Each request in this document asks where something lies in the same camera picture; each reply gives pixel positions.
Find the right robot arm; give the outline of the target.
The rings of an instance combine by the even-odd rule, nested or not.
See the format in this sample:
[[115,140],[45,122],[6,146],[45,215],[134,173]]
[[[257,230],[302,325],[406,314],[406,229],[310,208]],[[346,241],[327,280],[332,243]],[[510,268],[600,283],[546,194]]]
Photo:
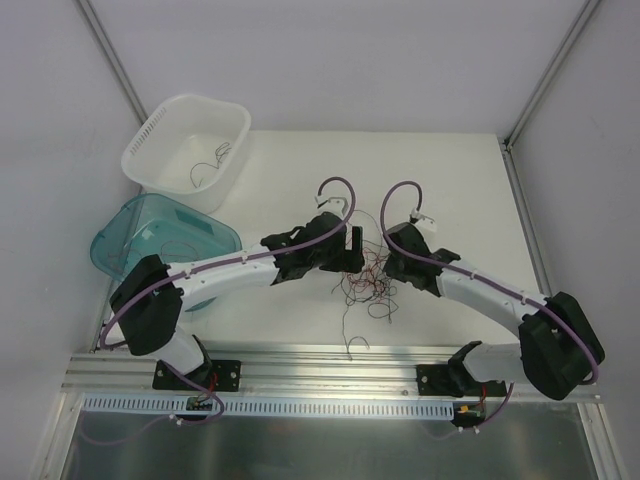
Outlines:
[[384,238],[390,249],[384,265],[388,277],[460,303],[517,339],[514,344],[467,343],[429,375],[430,389],[462,397],[491,382],[523,382],[563,400],[576,387],[596,382],[605,350],[575,297],[503,285],[450,250],[430,250],[410,222],[392,227]]

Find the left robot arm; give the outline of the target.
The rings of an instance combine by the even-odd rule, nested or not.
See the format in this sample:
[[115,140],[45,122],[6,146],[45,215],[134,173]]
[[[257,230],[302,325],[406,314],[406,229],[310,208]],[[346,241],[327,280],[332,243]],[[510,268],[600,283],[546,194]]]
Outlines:
[[186,311],[242,289],[299,280],[314,269],[358,273],[363,266],[362,228],[323,212],[243,252],[190,263],[143,258],[112,295],[111,322],[132,355],[155,360],[162,375],[154,388],[208,389],[219,377],[216,364],[202,342],[180,327]]

